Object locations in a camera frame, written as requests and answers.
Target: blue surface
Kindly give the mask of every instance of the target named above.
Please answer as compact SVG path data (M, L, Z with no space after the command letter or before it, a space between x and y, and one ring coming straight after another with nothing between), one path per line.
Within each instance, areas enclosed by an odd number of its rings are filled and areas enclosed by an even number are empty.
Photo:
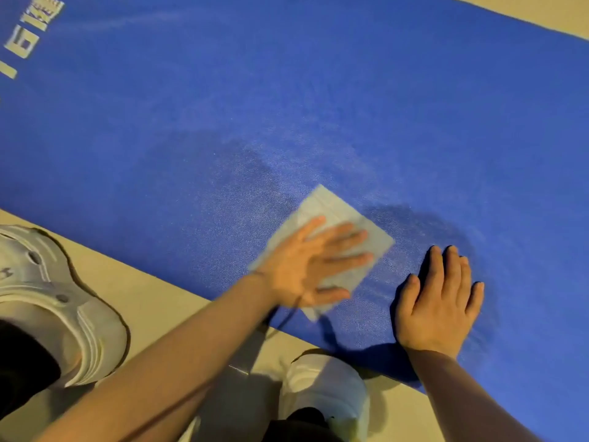
M589 43L453 0L64 1L0 49L1 208L212 299L322 183L397 244L284 331L409 380L389 305L455 244L487 284L461 363L588 438Z

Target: hand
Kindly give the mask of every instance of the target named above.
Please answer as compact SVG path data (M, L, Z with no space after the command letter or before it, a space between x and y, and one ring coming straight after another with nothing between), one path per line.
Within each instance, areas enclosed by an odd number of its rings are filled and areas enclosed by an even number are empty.
M429 251L429 272L421 288L411 274L396 311L398 341L405 349L435 351L456 358L481 311L484 284L471 286L468 259L450 246Z
M352 233L352 223L334 226L315 237L309 237L324 223L323 216L312 219L278 245L255 271L264 276L271 294L275 295L276 304L307 307L348 299L348 290L339 287L320 289L320 282L328 276L360 267L373 259L371 253L337 257L368 237L366 231Z

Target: black pants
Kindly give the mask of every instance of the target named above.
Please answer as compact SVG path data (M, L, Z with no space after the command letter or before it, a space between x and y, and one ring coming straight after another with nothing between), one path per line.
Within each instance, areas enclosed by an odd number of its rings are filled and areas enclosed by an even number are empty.
M60 367L32 336L0 320L0 419L61 377ZM270 422L263 442L341 442L315 408L299 409L287 420Z

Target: beige floor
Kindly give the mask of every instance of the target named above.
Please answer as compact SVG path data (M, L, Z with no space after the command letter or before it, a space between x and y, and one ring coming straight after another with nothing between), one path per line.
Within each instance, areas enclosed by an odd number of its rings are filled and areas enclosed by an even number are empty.
M546 28L589 38L589 0L465 0ZM0 210L0 223L27 224ZM121 313L131 330L129 357L198 311L207 301L62 237L77 272L92 290ZM232 361L209 406L195 440L255 440L273 414L279 381L293 358L312 346L282 332L253 335ZM376 376L366 380L371 393L371 441L441 441L427 398L397 382ZM44 391L0 423L0 438L25 442L75 402L87 388ZM212 410L225 407L224 416Z

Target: forearm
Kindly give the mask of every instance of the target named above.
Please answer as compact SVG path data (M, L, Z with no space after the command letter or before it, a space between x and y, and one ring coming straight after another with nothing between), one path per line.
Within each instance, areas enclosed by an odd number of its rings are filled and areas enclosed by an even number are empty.
M451 357L408 350L447 442L540 442Z
M39 442L171 442L274 307L265 288L261 276L239 280L85 396Z

